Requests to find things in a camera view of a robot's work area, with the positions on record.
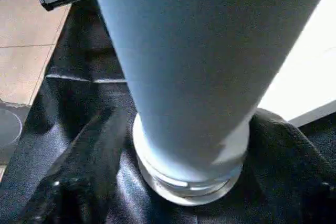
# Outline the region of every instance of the white cylinder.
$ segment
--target white cylinder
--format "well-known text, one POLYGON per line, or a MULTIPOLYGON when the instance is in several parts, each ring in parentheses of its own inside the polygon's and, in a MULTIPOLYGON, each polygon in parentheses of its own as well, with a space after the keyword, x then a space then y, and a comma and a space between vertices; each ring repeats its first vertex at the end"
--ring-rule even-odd
POLYGON ((147 169, 198 186, 239 174, 248 121, 317 1, 98 0, 147 169))

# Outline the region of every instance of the tiled floor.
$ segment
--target tiled floor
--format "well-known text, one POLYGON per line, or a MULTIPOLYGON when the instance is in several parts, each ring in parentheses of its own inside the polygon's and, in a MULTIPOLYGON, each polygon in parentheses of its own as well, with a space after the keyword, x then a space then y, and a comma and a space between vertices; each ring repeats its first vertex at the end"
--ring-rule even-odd
POLYGON ((0 99, 31 105, 69 6, 45 11, 38 0, 0 0, 0 99))

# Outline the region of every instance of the black fabric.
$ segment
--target black fabric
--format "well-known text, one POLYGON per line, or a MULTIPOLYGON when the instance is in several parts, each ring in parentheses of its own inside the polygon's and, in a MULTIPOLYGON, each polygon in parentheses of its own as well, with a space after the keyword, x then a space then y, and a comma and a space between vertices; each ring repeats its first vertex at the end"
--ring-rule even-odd
MULTIPOLYGON (((334 185, 334 167, 297 128, 266 111, 258 111, 250 123, 243 172, 224 198, 205 206, 181 207, 153 192, 139 172, 132 144, 131 126, 136 114, 133 100, 98 14, 93 0, 73 4, 70 10, 0 184, 0 223, 314 220, 316 209, 309 200, 324 183, 334 185), (124 119, 118 116, 116 120, 112 113, 115 110, 122 110, 124 119), (124 121, 126 129, 122 131, 124 121), (118 149, 123 140, 113 186, 118 152, 106 155, 108 162, 97 155, 105 155, 103 151, 113 147, 118 149), (60 186, 51 187, 55 182, 60 186)), ((318 194, 320 200, 330 198, 330 188, 322 196, 318 194)))

